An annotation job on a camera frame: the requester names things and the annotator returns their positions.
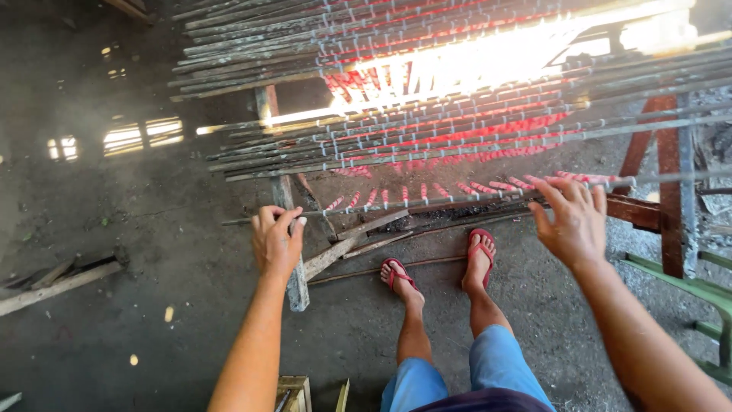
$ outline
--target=hand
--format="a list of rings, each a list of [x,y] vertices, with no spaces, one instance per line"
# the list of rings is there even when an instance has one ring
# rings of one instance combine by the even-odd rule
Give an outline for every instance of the hand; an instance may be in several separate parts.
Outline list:
[[[254,228],[252,245],[262,276],[280,277],[287,283],[292,270],[300,260],[302,233],[307,218],[297,219],[292,229],[292,236],[288,234],[288,228],[301,212],[302,207],[285,210],[278,206],[265,206],[259,210],[259,216],[252,218]]]
[[[529,209],[537,223],[537,237],[572,272],[605,259],[605,216],[608,203],[602,186],[590,190],[576,180],[547,177],[535,183],[554,210],[554,222],[536,202]]]

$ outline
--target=blue shorts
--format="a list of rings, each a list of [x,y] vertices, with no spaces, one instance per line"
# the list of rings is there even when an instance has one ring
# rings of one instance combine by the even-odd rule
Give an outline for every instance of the blue shorts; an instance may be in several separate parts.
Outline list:
[[[490,325],[470,348],[472,391],[506,388],[531,395],[552,410],[547,395],[523,360],[516,338],[501,325]],[[381,412],[409,412],[447,397],[447,386],[430,362],[407,358],[381,395]]]

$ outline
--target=red flip-flop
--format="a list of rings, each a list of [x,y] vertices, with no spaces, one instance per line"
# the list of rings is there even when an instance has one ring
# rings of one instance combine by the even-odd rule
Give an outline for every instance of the red flip-flop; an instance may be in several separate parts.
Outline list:
[[[470,242],[475,235],[488,236],[488,239],[490,239],[491,243],[496,243],[493,240],[493,236],[490,233],[486,232],[484,229],[473,229],[468,236],[468,246],[470,246]],[[490,254],[490,251],[488,251],[488,248],[485,247],[483,242],[480,242],[472,250],[468,251],[468,259],[470,259],[478,251],[478,249],[482,249],[485,252],[485,255],[488,256],[488,259],[490,259],[490,267],[488,267],[488,271],[485,272],[485,277],[483,277],[483,288],[485,289],[486,287],[488,287],[488,277],[490,275],[490,270],[493,269],[493,255]]]
[[[381,266],[387,265],[387,266],[389,266],[389,269],[390,269],[390,271],[389,271],[389,289],[391,289],[392,291],[394,290],[394,276],[396,276],[398,278],[406,279],[407,281],[409,281],[409,284],[417,292],[419,292],[419,289],[417,289],[417,286],[414,284],[414,280],[411,277],[409,277],[408,275],[405,275],[405,274],[403,275],[401,273],[397,273],[397,271],[395,271],[394,268],[392,268],[392,266],[389,265],[389,263],[391,263],[391,262],[396,262],[397,265],[399,265],[399,267],[402,268],[402,270],[404,271],[404,273],[407,273],[406,268],[404,267],[404,265],[402,265],[402,262],[400,262],[399,260],[396,260],[393,257],[390,257],[389,259],[384,260],[381,263]]]

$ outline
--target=green metal frame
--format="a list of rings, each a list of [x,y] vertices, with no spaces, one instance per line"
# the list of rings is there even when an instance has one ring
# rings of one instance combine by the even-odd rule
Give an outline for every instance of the green metal frame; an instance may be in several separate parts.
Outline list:
[[[698,257],[701,260],[706,260],[707,262],[732,270],[732,260],[726,257],[709,251],[699,252]],[[622,262],[691,293],[697,298],[709,302],[717,309],[722,317],[721,327],[698,320],[694,322],[694,329],[719,341],[720,364],[715,365],[709,361],[702,361],[696,358],[694,361],[707,375],[725,385],[732,386],[732,290],[703,279],[678,279],[669,276],[663,273],[663,268],[660,263],[631,253],[626,253],[626,258]]]

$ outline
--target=concrete floor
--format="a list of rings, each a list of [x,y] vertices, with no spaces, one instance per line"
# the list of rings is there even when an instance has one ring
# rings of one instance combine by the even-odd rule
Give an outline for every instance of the concrete floor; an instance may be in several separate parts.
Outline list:
[[[170,103],[173,92],[165,82],[180,53],[179,31],[167,20],[175,5],[150,3],[163,18],[150,29],[106,5],[85,11],[76,33],[53,21],[0,15],[0,50],[13,56],[0,65],[0,278],[112,245],[123,245],[131,260],[122,274],[0,318],[0,392],[22,391],[24,397],[14,411],[201,411],[252,295],[257,272],[250,229],[218,223],[242,214],[242,206],[251,211],[271,202],[268,183],[225,184],[211,176],[198,154],[215,152],[220,137],[193,133],[201,125],[253,119],[252,96]],[[100,53],[106,47],[112,49],[109,62]],[[109,71],[122,68],[126,79],[109,79]],[[317,84],[278,89],[282,112],[323,104]],[[130,122],[180,116],[185,139],[104,158],[102,137],[120,114]],[[66,134],[76,137],[79,158],[49,160],[47,141]],[[556,169],[612,174],[628,141],[568,144],[530,158],[462,163],[432,174],[399,176],[387,166],[371,181],[317,173],[308,178],[329,202],[354,187],[363,194],[378,185],[396,194],[402,182],[415,191],[418,182],[450,183],[472,174],[486,180]],[[571,275],[536,239],[534,222],[522,218],[487,229],[499,250],[489,293],[557,410],[628,410],[589,308]],[[412,262],[456,255],[466,233],[454,229],[396,243],[339,262],[322,276],[378,266],[388,256]],[[306,257],[326,246],[317,224],[306,236]],[[617,263],[627,250],[658,258],[658,237],[610,219],[608,258]],[[687,352],[717,359],[718,347],[688,328],[694,319],[718,321],[713,308],[616,267]],[[457,286],[464,268],[456,262],[411,271],[425,293],[427,334],[451,394],[469,388],[468,301]],[[719,271],[700,268],[700,275],[732,286]],[[310,298],[306,312],[285,312],[281,373],[310,376],[317,411],[335,406],[347,378],[348,409],[377,411],[395,370],[400,302],[371,275],[312,287]],[[175,308],[172,323],[163,319],[167,306]],[[139,358],[134,367],[132,354]]]

